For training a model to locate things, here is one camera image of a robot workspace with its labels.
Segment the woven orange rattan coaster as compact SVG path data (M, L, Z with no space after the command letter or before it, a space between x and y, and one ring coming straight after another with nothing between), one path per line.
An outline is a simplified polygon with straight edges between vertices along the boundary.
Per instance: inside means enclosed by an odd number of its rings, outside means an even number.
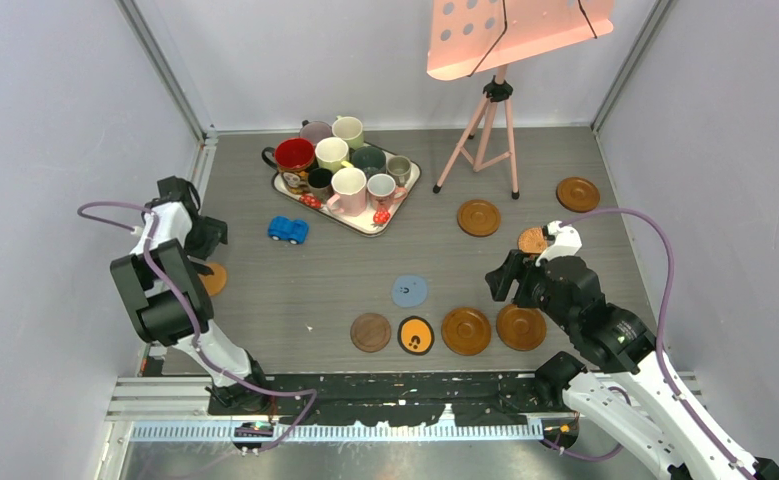
M548 248L548 240L542 227L524 230L518 237L518 248L531 255L539 255Z

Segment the plain orange round coaster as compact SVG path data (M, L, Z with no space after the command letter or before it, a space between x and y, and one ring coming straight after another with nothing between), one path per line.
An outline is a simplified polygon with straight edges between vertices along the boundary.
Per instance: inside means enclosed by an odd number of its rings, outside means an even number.
M219 263L207 263L206 273L199 273L199 279L210 297L220 294L227 283L228 274L225 267Z

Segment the glossy brown grooved wooden coaster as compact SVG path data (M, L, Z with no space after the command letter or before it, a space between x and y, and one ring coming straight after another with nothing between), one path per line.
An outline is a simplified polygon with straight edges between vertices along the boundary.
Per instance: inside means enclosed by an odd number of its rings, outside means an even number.
M530 351L546 339L547 325L539 309L509 304L497 315L496 331L506 346L517 351Z

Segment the blue smiley foam coaster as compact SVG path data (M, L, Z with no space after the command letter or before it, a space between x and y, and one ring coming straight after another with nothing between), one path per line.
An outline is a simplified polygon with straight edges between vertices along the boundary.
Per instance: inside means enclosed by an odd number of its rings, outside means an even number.
M419 275L401 275L391 288L391 299L399 308L413 308L428 298L429 288L425 278Z

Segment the dark brown wooden coaster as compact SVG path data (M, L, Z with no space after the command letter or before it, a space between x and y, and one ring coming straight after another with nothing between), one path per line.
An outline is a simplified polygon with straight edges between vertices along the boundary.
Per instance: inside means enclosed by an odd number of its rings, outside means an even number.
M386 347L391 332L391 324L383 315L364 313L353 321L350 339L357 349L366 353L375 353Z

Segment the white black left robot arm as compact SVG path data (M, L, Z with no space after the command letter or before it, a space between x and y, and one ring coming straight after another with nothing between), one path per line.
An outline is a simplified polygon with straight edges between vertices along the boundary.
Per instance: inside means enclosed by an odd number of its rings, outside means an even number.
M175 347L210 374L212 406L261 413L272 389L259 363L213 321L211 283L220 276L205 262L228 242L228 226L201 214L190 181L171 176L157 188L141 208L137 245L110 264L131 324L142 341Z

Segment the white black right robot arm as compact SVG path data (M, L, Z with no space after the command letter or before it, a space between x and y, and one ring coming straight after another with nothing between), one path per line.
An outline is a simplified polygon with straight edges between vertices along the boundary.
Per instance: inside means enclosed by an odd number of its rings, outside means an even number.
M542 311L577 353L537 368L536 397L604 429L659 479L779 479L779 466L734 441L679 381L649 327L605 298L597 274L577 256L552 260L509 252L485 276L491 297L509 292Z

